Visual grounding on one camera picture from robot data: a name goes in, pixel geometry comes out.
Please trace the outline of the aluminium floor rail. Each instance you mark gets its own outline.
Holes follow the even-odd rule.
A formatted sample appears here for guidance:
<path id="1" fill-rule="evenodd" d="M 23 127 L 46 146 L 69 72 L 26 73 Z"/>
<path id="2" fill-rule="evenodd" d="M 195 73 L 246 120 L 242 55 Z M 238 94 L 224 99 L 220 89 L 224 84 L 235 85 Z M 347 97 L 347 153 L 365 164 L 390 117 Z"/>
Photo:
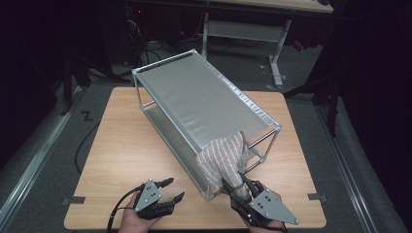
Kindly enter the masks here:
<path id="1" fill-rule="evenodd" d="M 333 157 L 337 164 L 338 171 L 345 184 L 352 206 L 357 214 L 364 233 L 378 233 L 374 220 L 368 210 L 365 199 L 361 194 L 361 190 L 354 179 L 351 169 L 344 157 L 343 151 L 335 136 L 333 136 L 328 128 L 326 113 L 323 107 L 314 107 L 317 117 L 321 121 L 321 125 L 326 132 L 327 139 L 332 146 Z"/>
<path id="2" fill-rule="evenodd" d="M 13 222 L 32 186 L 51 156 L 54 144 L 69 121 L 73 109 L 82 100 L 87 87 L 77 85 L 72 91 L 72 104 L 58 100 L 22 147 L 0 171 L 0 231 Z"/>

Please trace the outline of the dark computer with red light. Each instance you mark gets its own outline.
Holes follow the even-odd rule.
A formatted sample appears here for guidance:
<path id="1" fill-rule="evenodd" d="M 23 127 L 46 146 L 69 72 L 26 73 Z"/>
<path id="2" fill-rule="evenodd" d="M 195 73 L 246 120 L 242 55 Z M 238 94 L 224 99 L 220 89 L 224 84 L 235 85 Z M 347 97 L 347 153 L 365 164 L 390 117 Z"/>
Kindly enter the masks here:
<path id="1" fill-rule="evenodd" d="M 137 43 L 143 36 L 143 10 L 137 7 L 125 6 L 124 14 L 127 26 L 127 34 L 132 43 Z"/>

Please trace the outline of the black metal stand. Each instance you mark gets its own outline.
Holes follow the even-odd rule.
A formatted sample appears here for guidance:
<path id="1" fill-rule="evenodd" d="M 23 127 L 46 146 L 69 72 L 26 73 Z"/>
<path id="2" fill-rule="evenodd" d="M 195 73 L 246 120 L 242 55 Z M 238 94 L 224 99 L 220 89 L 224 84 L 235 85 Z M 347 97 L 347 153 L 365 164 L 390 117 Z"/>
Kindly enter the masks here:
<path id="1" fill-rule="evenodd" d="M 80 87 L 89 87 L 91 80 L 88 76 L 86 61 L 81 56 L 68 57 L 64 62 L 63 70 L 63 99 L 64 108 L 62 115 L 65 116 L 73 105 L 73 84 L 75 80 Z"/>
<path id="2" fill-rule="evenodd" d="M 326 126 L 330 134 L 335 136 L 339 86 L 339 78 L 325 76 L 312 79 L 295 89 L 285 92 L 284 97 L 291 98 L 299 93 L 313 93 L 311 101 L 315 106 L 327 106 Z"/>

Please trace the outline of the person's right hand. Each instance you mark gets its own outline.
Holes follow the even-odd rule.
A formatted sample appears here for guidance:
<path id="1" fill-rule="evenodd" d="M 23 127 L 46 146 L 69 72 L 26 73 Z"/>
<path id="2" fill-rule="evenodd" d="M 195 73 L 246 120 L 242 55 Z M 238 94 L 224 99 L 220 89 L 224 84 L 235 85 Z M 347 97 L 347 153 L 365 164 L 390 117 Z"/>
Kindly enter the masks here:
<path id="1" fill-rule="evenodd" d="M 268 228 L 247 225 L 250 233 L 285 233 L 286 227 L 281 221 L 273 220 L 269 223 Z"/>

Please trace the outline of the grey tape piece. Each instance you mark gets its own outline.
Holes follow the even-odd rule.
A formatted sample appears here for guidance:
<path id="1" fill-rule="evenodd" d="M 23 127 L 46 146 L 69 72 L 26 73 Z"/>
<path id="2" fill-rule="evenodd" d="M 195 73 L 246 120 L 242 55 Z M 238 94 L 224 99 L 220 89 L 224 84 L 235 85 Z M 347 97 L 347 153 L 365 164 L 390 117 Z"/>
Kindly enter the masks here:
<path id="1" fill-rule="evenodd" d="M 324 203 L 327 201 L 326 197 L 320 193 L 308 193 L 308 199 L 311 201 L 318 200 L 320 203 Z"/>
<path id="2" fill-rule="evenodd" d="M 85 198 L 84 197 L 80 197 L 80 196 L 72 196 L 72 197 L 67 197 L 64 198 L 61 202 L 61 204 L 63 206 L 68 206 L 70 204 L 83 204 L 85 202 Z"/>

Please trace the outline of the beige striped towel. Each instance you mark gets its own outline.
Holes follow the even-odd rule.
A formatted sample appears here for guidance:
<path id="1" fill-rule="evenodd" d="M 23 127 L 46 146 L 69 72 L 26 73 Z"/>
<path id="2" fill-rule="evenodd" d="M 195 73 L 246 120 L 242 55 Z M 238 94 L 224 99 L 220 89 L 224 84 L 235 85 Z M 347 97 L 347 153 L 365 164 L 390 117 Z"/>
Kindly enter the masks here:
<path id="1" fill-rule="evenodd" d="M 243 184 L 242 188 L 235 190 L 240 196 L 248 197 L 240 173 L 246 171 L 251 158 L 245 135 L 239 131 L 231 136 L 212 140 L 196 157 L 196 161 L 213 194 L 223 191 L 222 179 L 225 179 L 232 187 Z"/>

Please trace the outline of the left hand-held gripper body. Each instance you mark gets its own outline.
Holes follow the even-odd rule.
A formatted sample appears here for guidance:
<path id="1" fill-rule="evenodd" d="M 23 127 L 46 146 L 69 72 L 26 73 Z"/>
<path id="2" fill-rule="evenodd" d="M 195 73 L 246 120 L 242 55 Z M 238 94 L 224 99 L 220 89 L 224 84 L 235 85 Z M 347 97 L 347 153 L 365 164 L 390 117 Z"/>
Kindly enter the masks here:
<path id="1" fill-rule="evenodd" d="M 151 220 L 158 217 L 169 216 L 174 211 L 174 208 L 166 208 L 163 203 L 159 203 L 162 194 L 155 183 L 153 179 L 148 179 L 136 197 L 134 211 L 139 218 Z"/>

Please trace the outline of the grey two-tier shoe rack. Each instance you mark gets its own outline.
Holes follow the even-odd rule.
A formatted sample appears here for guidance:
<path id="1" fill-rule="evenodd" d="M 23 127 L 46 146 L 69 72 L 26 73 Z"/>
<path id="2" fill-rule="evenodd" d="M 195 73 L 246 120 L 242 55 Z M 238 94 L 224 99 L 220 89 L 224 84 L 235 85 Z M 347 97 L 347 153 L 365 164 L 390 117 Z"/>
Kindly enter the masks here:
<path id="1" fill-rule="evenodd" d="M 201 195 L 216 193 L 196 157 L 210 141 L 239 131 L 251 153 L 244 174 L 269 154 L 282 125 L 196 50 L 132 71 L 141 111 L 185 168 Z"/>

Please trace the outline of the white-legged desk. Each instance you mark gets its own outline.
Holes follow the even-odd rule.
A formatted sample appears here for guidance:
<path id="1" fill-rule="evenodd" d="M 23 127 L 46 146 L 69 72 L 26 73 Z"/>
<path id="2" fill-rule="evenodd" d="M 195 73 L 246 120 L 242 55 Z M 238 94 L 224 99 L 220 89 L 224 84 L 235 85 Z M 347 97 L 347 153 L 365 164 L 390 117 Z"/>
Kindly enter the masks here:
<path id="1" fill-rule="evenodd" d="M 331 5 L 328 2 L 324 3 L 324 0 L 206 0 L 208 7 L 211 7 L 213 4 L 226 4 L 228 7 L 239 7 L 246 10 L 268 10 L 270 14 L 328 16 L 333 13 Z M 274 53 L 268 56 L 268 62 L 274 84 L 277 87 L 282 87 L 284 76 L 279 71 L 278 59 L 289 34 L 291 24 L 291 17 L 286 17 L 281 26 L 274 26 L 269 25 L 267 21 L 265 23 L 247 23 L 235 22 L 232 19 L 209 19 L 209 14 L 205 13 L 203 18 L 201 55 L 204 58 L 207 57 L 207 45 L 210 37 L 275 43 L 276 48 Z"/>

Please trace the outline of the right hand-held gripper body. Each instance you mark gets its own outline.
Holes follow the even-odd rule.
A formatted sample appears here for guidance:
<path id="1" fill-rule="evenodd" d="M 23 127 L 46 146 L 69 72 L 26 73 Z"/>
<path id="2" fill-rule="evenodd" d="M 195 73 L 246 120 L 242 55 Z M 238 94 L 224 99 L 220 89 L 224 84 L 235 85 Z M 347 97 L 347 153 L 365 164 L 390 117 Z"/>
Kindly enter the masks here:
<path id="1" fill-rule="evenodd" d="M 261 185 L 260 194 L 252 194 L 248 188 L 248 197 L 240 196 L 237 190 L 235 193 L 240 201 L 230 200 L 230 207 L 252 226 L 268 228 L 272 220 L 294 225 L 300 223 L 282 200 L 271 189 L 263 185 Z"/>

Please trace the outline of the person's left hand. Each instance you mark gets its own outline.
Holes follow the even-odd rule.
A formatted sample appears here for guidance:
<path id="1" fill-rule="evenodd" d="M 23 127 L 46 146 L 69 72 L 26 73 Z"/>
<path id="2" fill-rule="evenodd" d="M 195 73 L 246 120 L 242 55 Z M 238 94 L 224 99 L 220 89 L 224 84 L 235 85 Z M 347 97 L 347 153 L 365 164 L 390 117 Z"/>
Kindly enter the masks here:
<path id="1" fill-rule="evenodd" d="M 123 210 L 119 233 L 149 233 L 150 229 L 159 221 L 159 217 L 151 220 L 138 217 L 133 208 L 136 197 L 137 192 L 132 195 Z"/>

